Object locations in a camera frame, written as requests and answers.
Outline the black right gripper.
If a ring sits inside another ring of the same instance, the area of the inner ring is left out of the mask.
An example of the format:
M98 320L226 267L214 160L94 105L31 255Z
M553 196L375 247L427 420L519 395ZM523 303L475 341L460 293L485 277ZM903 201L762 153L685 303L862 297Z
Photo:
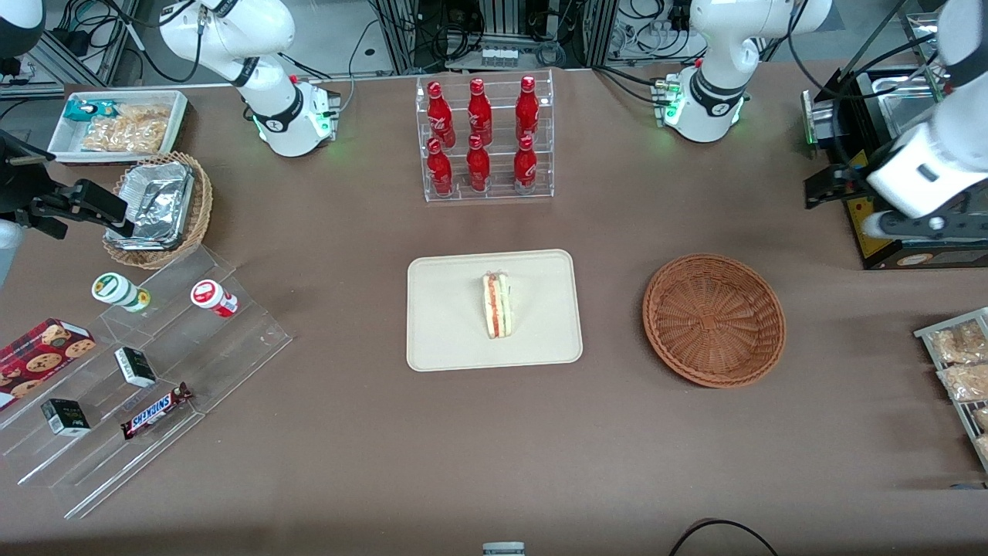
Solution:
M1 209L14 212L14 222L24 229L34 229L63 240L68 226L60 219L36 214L28 208L39 199L56 214L70 214L71 205L63 194L64 185L52 180L46 163L54 154L33 147L28 142L1 131ZM128 226L127 202L91 180L78 180L72 187L74 214L83 221L102 226Z

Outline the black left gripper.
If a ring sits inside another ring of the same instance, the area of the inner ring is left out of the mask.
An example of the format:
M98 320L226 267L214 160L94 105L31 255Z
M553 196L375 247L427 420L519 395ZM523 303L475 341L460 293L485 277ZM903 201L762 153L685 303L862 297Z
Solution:
M868 182L868 177L872 173L878 172L879 168L892 156L895 141L887 141L881 147L873 151L861 149L853 157L853 175L844 166L827 166L804 180L804 208L813 210L819 205L850 199L855 192L885 199L885 195L879 193L874 185Z

